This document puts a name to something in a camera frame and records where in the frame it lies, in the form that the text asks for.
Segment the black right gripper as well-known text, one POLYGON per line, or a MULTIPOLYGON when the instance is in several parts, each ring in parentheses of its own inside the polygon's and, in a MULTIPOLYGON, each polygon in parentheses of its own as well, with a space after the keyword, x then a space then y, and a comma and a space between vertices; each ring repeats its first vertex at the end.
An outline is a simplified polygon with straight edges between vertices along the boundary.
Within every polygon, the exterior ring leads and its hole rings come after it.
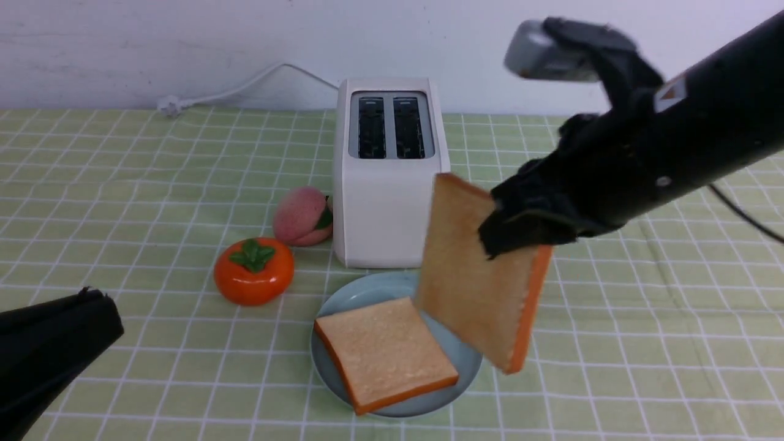
POLYGON ((478 228, 488 259, 616 231, 711 181, 710 89, 621 87, 610 98, 608 112, 570 118, 553 153, 492 190, 496 208, 478 228))

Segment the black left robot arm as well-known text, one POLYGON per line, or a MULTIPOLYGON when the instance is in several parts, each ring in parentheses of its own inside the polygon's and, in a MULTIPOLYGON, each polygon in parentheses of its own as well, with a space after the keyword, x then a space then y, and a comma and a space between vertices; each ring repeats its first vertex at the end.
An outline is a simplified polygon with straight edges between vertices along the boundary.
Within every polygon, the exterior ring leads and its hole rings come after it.
POLYGON ((2 312, 1 439, 22 439, 124 333, 114 300, 97 288, 2 312))

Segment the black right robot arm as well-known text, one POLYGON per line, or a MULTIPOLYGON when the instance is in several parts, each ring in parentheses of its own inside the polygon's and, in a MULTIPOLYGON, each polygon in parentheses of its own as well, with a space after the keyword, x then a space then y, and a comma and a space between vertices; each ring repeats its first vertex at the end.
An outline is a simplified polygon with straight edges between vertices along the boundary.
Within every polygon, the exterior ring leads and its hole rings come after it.
POLYGON ((667 80, 622 31, 561 17, 521 23, 504 64, 525 79, 600 83, 610 109, 573 115, 551 154, 492 188, 478 229, 488 257, 615 232, 701 187, 781 242, 716 188, 782 150, 781 12, 667 80))

